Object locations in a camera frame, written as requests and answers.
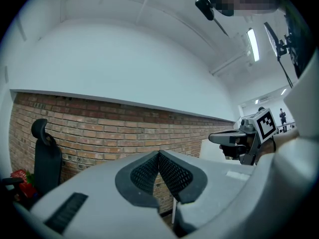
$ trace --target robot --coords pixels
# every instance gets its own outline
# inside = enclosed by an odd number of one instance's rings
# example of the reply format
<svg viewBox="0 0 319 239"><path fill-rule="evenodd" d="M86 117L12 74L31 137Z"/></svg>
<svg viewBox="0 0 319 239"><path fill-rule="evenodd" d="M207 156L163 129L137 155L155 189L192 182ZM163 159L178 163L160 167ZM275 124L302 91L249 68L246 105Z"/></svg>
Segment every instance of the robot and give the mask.
<svg viewBox="0 0 319 239"><path fill-rule="evenodd" d="M19 204L15 208L42 238L272 237L294 218L318 178L318 65L316 50L285 97L300 137L262 156L257 165L261 144L276 132L270 110L243 120L238 130L209 136L241 165L172 151L137 154L83 171L42 197L30 212ZM254 139L251 146L248 137ZM153 197L158 173L178 201L173 231L161 220Z"/></svg>

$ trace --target robotic arm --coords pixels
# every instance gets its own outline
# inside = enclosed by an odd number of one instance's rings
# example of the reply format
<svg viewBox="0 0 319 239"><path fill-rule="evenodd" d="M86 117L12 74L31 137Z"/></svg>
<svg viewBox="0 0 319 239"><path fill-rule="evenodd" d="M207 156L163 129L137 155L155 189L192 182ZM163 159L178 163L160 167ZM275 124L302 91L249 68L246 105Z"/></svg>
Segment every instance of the robotic arm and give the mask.
<svg viewBox="0 0 319 239"><path fill-rule="evenodd" d="M257 112L248 119L243 119L238 130L213 133L209 140L220 144L225 156L238 159L241 164L254 165L259 159L258 152L262 143L276 133L274 117L270 109Z"/></svg>

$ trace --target fluorescent light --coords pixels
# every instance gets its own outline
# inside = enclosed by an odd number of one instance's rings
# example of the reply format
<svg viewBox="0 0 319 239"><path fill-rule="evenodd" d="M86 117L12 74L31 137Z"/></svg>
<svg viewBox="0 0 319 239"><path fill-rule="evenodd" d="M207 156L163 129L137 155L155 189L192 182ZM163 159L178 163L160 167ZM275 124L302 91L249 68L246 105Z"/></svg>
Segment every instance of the fluorescent light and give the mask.
<svg viewBox="0 0 319 239"><path fill-rule="evenodd" d="M253 53L254 53L254 59L255 62L259 60L259 51L258 51L258 45L257 45L257 40L256 40L256 36L255 36L255 32L252 28L249 29L249 31L247 32L249 40L250 40L250 44L251 47L253 49Z"/></svg>

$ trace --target white wall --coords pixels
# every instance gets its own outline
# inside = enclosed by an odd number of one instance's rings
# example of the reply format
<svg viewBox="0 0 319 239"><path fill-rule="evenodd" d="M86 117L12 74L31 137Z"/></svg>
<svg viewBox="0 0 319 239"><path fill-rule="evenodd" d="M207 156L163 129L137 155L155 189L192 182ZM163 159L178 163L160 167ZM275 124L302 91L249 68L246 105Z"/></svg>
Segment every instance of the white wall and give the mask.
<svg viewBox="0 0 319 239"><path fill-rule="evenodd" d="M282 56L281 62L292 82L296 82L298 79L290 56ZM248 84L240 84L240 81L237 81L233 88L229 90L236 117L240 116L237 109L239 104L266 95L286 86L288 83L284 71L273 53L270 53L262 63L256 63L252 70Z"/></svg>
<svg viewBox="0 0 319 239"><path fill-rule="evenodd" d="M1 43L0 176L11 172L8 128L15 91L235 120L227 90L189 51L123 22L79 19L60 25L70 17L66 1L29 0L17 18L26 39L15 20Z"/></svg>
<svg viewBox="0 0 319 239"><path fill-rule="evenodd" d="M289 122L294 122L294 118L291 115L289 109L287 108L286 104L284 103L283 98L279 98L276 100L271 100L269 102L266 102L264 104L258 104L258 105L252 105L252 106L247 106L243 108L244 116L252 115L255 114L258 111L259 107L264 107L264 108L270 108L274 118L276 125L281 125L281 120L279 118L279 113L280 113L280 108L283 109L283 111L286 113L286 121L287 123Z"/></svg>
<svg viewBox="0 0 319 239"><path fill-rule="evenodd" d="M228 92L199 59L163 36L114 21L65 21L37 43L23 68L10 77L13 90L234 120Z"/></svg>
<svg viewBox="0 0 319 239"><path fill-rule="evenodd" d="M25 58L32 53L36 42L59 22L60 0L29 0L15 18L0 44L0 177L9 177L12 172L9 157L9 122L15 92L10 91L14 71L23 70ZM26 40L18 28L22 25ZM5 67L8 83L5 81Z"/></svg>

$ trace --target black mesh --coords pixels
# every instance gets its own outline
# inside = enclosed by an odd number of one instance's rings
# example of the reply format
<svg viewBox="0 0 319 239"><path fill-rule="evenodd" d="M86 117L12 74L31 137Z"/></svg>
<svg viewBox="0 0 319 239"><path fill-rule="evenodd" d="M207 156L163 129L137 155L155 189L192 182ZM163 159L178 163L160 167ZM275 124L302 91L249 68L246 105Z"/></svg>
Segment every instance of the black mesh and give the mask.
<svg viewBox="0 0 319 239"><path fill-rule="evenodd" d="M159 173L171 194L180 202L178 193L192 182L192 173L162 154L159 154Z"/></svg>
<svg viewBox="0 0 319 239"><path fill-rule="evenodd" d="M159 163L158 155L156 155L131 172L131 181L136 187L152 196L155 179L158 173Z"/></svg>

